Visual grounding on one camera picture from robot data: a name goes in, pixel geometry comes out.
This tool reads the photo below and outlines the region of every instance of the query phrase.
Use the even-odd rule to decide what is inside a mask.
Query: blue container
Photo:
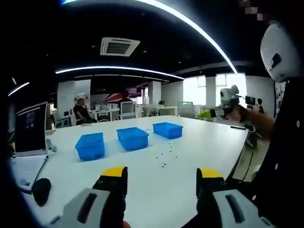
[[[75,149],[81,160],[90,161],[105,155],[104,134],[84,134],[76,143]]]
[[[167,139],[176,139],[181,137],[183,126],[164,122],[153,124],[153,131]]]
[[[148,133],[137,127],[118,129],[118,140],[127,151],[140,150],[148,146]]]

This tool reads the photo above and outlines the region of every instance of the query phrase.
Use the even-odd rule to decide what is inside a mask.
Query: black ceiling
[[[258,21],[255,14],[245,14],[238,1],[227,0],[160,0],[183,13],[204,29],[223,49],[231,61],[253,63],[236,66],[239,72],[265,73],[259,46],[267,24]],[[103,75],[104,85],[136,86],[151,79],[179,79],[134,70],[94,69],[56,74],[58,70],[88,66],[125,66],[149,69],[181,77],[198,74],[215,75],[232,72],[231,68],[205,68],[180,74],[191,67],[225,62],[218,51],[191,26],[155,6],[135,0],[79,0],[58,6],[27,11],[20,9],[23,20],[12,32],[20,37],[10,54],[8,74],[17,84],[35,81],[53,92],[59,81],[79,80],[79,76]],[[129,57],[101,56],[103,37],[128,38],[140,41]]]

